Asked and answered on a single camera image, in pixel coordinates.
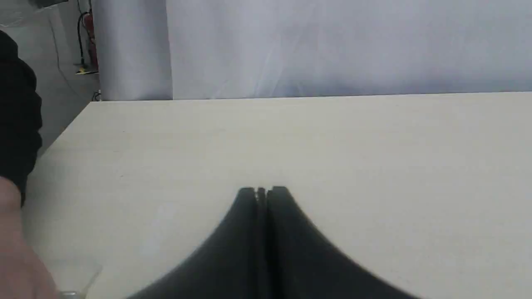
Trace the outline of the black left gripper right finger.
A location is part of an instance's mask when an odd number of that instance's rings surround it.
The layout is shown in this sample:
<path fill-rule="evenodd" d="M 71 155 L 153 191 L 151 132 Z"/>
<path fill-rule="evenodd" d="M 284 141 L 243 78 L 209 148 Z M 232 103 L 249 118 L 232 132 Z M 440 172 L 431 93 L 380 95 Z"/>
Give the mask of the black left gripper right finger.
<path fill-rule="evenodd" d="M 267 257 L 275 299 L 412 299 L 347 257 L 304 214 L 290 191 L 266 195 Z"/>

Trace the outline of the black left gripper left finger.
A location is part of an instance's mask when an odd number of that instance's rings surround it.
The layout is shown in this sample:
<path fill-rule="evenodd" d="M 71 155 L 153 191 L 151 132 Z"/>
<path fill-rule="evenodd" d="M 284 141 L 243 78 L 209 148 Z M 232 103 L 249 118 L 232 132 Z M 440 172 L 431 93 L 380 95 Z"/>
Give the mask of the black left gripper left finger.
<path fill-rule="evenodd" d="M 178 267 L 133 299 L 257 299 L 258 202 L 240 189 L 215 231 Z"/>

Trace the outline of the person's open bare hand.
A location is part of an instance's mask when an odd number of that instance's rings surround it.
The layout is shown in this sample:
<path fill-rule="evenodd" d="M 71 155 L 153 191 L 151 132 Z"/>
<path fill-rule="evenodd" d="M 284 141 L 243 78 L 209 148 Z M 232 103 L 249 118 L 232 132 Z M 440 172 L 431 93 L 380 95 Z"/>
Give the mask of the person's open bare hand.
<path fill-rule="evenodd" d="M 23 234 L 21 193 L 6 178 L 0 180 L 0 297 L 57 299 L 50 273 Z"/>

